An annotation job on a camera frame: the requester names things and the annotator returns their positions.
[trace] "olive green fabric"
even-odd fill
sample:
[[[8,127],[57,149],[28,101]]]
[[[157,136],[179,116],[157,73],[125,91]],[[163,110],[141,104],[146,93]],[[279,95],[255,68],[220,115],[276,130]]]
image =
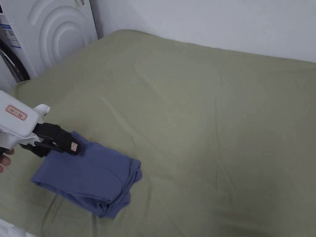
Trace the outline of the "olive green fabric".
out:
[[[43,159],[16,148],[0,218],[38,236],[315,236],[315,80],[313,63],[117,31],[14,94],[141,160],[131,204],[98,219],[32,184]]]

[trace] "blue cloth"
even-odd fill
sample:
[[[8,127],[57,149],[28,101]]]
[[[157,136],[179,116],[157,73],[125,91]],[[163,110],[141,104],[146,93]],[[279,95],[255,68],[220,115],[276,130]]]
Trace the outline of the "blue cloth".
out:
[[[94,213],[114,218],[130,203],[130,188],[142,178],[141,162],[88,142],[76,132],[82,151],[73,156],[51,151],[31,181]]]

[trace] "human hand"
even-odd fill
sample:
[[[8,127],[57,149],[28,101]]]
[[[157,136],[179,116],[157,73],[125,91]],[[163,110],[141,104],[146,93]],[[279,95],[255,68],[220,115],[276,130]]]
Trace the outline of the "human hand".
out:
[[[14,149],[12,149],[11,151],[6,152],[6,154],[8,155],[13,155],[14,154]],[[3,172],[3,166],[8,166],[11,163],[11,160],[9,157],[5,156],[5,155],[1,155],[0,156],[0,173]]]

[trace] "washing machine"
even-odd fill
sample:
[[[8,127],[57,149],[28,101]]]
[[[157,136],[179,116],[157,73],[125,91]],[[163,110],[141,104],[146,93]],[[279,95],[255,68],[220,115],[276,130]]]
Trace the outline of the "washing machine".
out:
[[[98,38],[89,0],[0,0],[0,39],[0,70],[10,72],[5,80],[11,85]]]

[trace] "orange tag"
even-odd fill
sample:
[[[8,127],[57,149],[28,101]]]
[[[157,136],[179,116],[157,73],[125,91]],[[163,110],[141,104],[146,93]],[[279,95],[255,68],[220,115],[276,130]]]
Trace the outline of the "orange tag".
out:
[[[17,108],[13,107],[12,105],[9,105],[6,109],[7,112],[10,114],[18,117],[21,120],[26,120],[27,114],[23,113],[22,111],[18,110]]]

